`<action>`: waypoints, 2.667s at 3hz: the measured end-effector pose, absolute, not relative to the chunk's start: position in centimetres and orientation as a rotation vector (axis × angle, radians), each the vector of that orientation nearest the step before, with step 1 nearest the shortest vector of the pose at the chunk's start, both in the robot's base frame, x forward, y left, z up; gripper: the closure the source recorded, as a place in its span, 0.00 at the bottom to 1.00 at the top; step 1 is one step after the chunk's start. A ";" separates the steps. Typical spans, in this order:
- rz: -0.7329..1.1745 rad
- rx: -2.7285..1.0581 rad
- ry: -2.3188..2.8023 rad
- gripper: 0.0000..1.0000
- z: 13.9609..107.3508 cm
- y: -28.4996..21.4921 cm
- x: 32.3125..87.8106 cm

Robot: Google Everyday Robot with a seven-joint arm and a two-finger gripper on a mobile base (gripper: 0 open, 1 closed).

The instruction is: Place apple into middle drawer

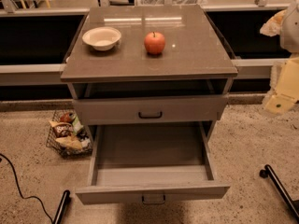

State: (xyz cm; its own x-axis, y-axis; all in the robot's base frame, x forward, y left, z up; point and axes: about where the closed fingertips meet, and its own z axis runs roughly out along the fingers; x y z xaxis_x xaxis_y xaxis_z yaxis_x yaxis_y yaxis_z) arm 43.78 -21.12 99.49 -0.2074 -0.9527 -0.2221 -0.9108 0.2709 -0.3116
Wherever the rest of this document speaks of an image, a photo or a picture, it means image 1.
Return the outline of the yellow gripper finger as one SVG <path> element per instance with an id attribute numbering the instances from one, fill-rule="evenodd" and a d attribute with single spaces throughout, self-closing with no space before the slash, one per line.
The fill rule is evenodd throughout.
<path id="1" fill-rule="evenodd" d="M 262 35 L 275 36 L 279 35 L 281 31 L 282 21 L 286 10 L 281 10 L 272 16 L 260 29 Z"/>
<path id="2" fill-rule="evenodd" d="M 282 115 L 299 101 L 299 57 L 285 63 L 274 62 L 270 76 L 270 91 L 263 99 L 263 110 Z"/>

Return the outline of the right black robot base leg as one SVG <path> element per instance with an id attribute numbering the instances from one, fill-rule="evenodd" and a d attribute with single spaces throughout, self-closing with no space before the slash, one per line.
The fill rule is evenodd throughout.
<path id="1" fill-rule="evenodd" d="M 261 178 L 269 177 L 272 180 L 283 201 L 289 207 L 292 216 L 299 223 L 299 200 L 293 200 L 291 198 L 288 191 L 284 188 L 283 184 L 275 173 L 274 169 L 269 164 L 266 164 L 264 168 L 260 170 L 259 176 Z"/>

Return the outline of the left black robot base leg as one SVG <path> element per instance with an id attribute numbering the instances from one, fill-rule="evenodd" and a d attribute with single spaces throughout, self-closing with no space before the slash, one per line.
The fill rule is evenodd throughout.
<path id="1" fill-rule="evenodd" d="M 52 221 L 52 224 L 61 224 L 63 217 L 64 217 L 64 212 L 66 210 L 66 207 L 70 203 L 71 198 L 70 198 L 70 191 L 67 189 L 64 191 L 62 198 L 60 200 L 60 203 L 58 205 L 54 220 Z"/>

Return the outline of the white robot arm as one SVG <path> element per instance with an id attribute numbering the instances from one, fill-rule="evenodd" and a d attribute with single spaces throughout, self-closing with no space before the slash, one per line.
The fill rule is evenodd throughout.
<path id="1" fill-rule="evenodd" d="M 265 112 L 282 115 L 299 101 L 299 0 L 292 1 L 287 9 L 271 17 L 260 33 L 278 35 L 280 46 L 291 54 L 285 63 L 274 63 L 270 91 L 263 99 Z"/>

